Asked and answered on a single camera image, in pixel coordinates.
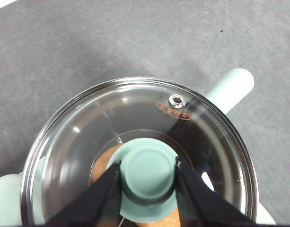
pot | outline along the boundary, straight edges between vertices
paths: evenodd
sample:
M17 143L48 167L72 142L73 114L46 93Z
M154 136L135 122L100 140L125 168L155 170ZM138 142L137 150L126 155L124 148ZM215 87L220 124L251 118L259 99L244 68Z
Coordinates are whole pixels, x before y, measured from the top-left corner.
M255 170L244 142L225 116L253 85L251 73L234 69L206 97L173 82L142 77L112 80L78 94L42 128L23 173L0 179L4 188L0 203L12 183L14 203L21 207L14 206L13 220L0 218L0 223L46 222L87 190L102 170L98 166L105 169L122 144L139 138L169 146L212 190L256 220ZM159 221L175 212L175 196L159 206L167 209L155 216L150 215L154 207L146 206L133 215L122 206L121 215L136 223Z

mint green knob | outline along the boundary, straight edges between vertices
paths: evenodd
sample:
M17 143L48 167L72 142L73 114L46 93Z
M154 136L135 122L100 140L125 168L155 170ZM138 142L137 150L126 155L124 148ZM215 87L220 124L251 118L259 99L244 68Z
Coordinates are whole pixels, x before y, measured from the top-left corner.
M138 138L123 144L107 167L121 158L121 215L131 221L147 223L161 220L176 207L173 188L177 154L166 143Z

pot handle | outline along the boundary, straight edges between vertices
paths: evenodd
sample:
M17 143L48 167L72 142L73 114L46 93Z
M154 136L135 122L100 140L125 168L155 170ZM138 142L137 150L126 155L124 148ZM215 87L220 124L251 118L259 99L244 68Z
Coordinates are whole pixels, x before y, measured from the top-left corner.
M9 174L0 177L0 226L21 226L22 176Z
M206 98L227 114L254 87L254 78L246 69L232 69L212 88Z

gray floor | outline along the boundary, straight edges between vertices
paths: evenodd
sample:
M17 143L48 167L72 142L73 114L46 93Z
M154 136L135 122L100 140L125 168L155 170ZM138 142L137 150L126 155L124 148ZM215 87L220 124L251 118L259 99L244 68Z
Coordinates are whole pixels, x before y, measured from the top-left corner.
M229 69L255 77L229 119L260 201L290 224L290 1L18 0L0 9L0 176L22 170L48 118L97 83L169 79L206 94Z

white surface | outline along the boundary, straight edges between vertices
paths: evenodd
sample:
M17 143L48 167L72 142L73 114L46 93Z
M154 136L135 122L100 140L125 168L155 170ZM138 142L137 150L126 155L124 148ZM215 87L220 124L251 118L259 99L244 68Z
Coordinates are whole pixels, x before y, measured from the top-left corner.
M245 69L230 70L206 95L224 114L228 113L254 87L252 74Z
M276 225L274 219L271 217L269 212L262 206L259 202L257 206L257 216L256 216L257 224L265 224L265 225Z
M16 1L16 0L0 0L0 8L6 6L14 1Z
M205 182L205 184L212 190L214 191L214 187L212 185L212 182L206 172L203 172L202 174L202 180Z

